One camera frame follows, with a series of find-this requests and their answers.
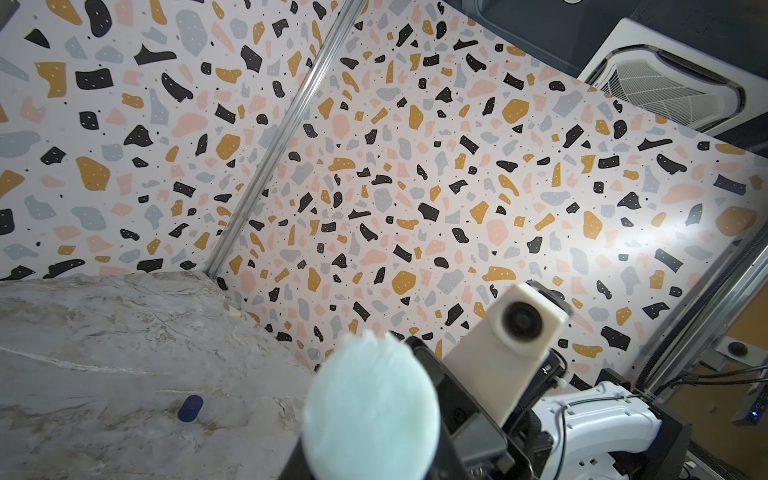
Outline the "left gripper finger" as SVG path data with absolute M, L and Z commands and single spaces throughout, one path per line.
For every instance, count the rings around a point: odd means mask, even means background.
M 312 472 L 305 459 L 301 440 L 297 441 L 278 479 L 312 480 Z

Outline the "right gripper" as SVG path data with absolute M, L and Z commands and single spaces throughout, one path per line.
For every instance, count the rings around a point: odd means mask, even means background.
M 441 432 L 427 479 L 537 479 L 552 436 L 533 414 L 535 403 L 564 377 L 567 365 L 551 350 L 524 391 L 518 406 L 501 424 L 491 419 L 477 400 L 419 338 L 406 341 L 436 389 Z

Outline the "blue white glue stick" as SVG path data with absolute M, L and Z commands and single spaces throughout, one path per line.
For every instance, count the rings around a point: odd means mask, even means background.
M 422 479 L 439 444 L 437 393 L 390 334 L 346 335 L 309 387 L 301 444 L 316 479 Z

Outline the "blue glue stick cap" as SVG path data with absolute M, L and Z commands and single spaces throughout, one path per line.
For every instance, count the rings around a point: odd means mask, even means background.
M 183 423 L 191 423 L 196 420 L 202 407 L 204 399 L 199 395 L 189 395 L 180 406 L 177 412 L 177 418 Z

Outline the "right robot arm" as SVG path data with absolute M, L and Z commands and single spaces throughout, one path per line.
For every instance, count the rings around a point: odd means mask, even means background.
M 551 351 L 497 425 L 420 339 L 405 343 L 441 410 L 429 479 L 676 479 L 684 470 L 692 425 L 630 393 L 611 369 L 592 388 L 549 396 L 566 373 L 564 357 Z

